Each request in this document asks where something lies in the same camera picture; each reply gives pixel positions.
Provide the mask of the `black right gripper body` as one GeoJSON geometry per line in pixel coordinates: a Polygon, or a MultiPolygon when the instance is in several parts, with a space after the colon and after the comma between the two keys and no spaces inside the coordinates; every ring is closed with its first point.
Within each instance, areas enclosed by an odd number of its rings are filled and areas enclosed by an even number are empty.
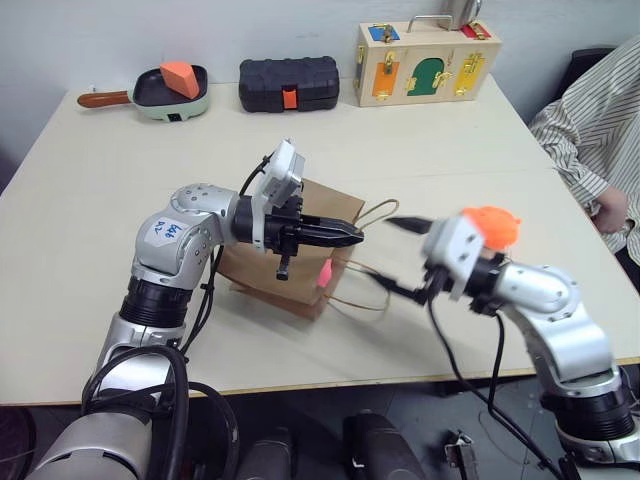
{"type": "Polygon", "coordinates": [[[450,278],[449,271],[443,266],[436,266],[429,270],[425,276],[425,281],[427,305],[431,305],[442,292],[450,293],[453,287],[453,280],[450,278]]]}

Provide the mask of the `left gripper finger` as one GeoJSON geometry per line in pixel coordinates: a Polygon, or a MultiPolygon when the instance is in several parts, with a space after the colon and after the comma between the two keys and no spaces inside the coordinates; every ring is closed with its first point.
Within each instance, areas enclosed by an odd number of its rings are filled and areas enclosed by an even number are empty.
{"type": "Polygon", "coordinates": [[[298,243],[322,248],[345,248],[363,241],[361,232],[327,233],[302,231],[298,234],[298,243]]]}
{"type": "Polygon", "coordinates": [[[355,225],[336,218],[312,215],[302,216],[302,230],[313,237],[363,237],[355,225]]]}

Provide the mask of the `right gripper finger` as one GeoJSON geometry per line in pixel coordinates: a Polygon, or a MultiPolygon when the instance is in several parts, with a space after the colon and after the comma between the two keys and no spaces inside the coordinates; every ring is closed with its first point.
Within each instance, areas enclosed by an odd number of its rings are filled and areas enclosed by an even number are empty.
{"type": "Polygon", "coordinates": [[[426,303],[425,287],[410,289],[410,288],[403,287],[395,279],[380,273],[368,272],[367,275],[389,293],[407,298],[416,304],[426,303]]]}
{"type": "Polygon", "coordinates": [[[418,235],[425,235],[431,229],[432,221],[416,216],[395,216],[387,219],[387,222],[402,230],[418,235]]]}

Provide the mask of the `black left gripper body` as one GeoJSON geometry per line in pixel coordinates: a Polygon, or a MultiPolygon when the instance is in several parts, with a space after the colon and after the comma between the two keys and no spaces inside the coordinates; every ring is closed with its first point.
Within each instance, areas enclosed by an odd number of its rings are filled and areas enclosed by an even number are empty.
{"type": "Polygon", "coordinates": [[[303,199],[294,195],[282,207],[273,207],[265,216],[264,246],[280,256],[276,269],[276,278],[280,281],[288,280],[290,260],[298,255],[302,205],[303,199]]]}

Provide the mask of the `bystander bare hand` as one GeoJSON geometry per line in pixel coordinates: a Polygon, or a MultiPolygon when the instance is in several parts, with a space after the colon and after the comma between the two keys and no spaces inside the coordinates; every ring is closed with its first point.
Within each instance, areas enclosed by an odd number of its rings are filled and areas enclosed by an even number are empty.
{"type": "Polygon", "coordinates": [[[593,222],[600,233],[611,234],[622,229],[626,222],[628,209],[627,195],[615,188],[608,186],[597,197],[599,210],[593,217],[593,222]]]}

